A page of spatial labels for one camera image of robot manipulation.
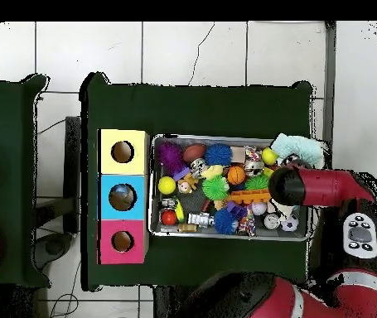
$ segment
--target pink block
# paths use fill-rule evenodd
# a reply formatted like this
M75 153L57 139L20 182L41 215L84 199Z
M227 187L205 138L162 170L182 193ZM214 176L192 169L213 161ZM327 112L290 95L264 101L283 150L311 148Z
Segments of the pink block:
M133 246L125 253L114 249L112 244L113 235L120 231L126 231L133 237ZM99 242L101 264L143 263L145 233L145 223L142 220L103 219Z

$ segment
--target orange toy block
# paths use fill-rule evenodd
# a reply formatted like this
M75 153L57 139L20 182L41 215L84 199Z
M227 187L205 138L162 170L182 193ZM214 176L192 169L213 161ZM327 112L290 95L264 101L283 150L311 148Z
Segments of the orange toy block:
M271 198L268 190L242 190L233 191L228 196L228 201L234 201L237 205L241 205L244 202L246 205L252 202L268 202Z

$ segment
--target orange ball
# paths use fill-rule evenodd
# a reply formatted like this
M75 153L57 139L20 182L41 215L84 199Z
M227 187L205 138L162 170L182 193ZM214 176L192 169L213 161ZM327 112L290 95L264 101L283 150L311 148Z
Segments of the orange ball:
M245 179L245 171L243 167L232 166L228 172L228 182L236 186L241 184Z

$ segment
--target yellow block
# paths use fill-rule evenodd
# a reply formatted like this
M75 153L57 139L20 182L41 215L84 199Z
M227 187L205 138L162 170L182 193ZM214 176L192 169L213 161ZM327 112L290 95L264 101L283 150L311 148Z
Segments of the yellow block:
M127 163L116 162L112 157L114 144L128 142L133 158ZM108 175L142 176L148 170L149 136L144 131L101 129L101 173Z

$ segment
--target green table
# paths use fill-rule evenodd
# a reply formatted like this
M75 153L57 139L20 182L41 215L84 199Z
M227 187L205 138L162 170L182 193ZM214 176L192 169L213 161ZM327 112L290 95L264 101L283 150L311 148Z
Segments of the green table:
M157 284L195 286L227 269L273 272L306 279L307 242L151 236L144 264L96 263L97 131L274 139L279 133L310 137L312 87L162 87L108 84L91 73L82 102L82 287Z
M47 287L32 260L35 238L36 124L34 106L44 75L0 81L0 283Z

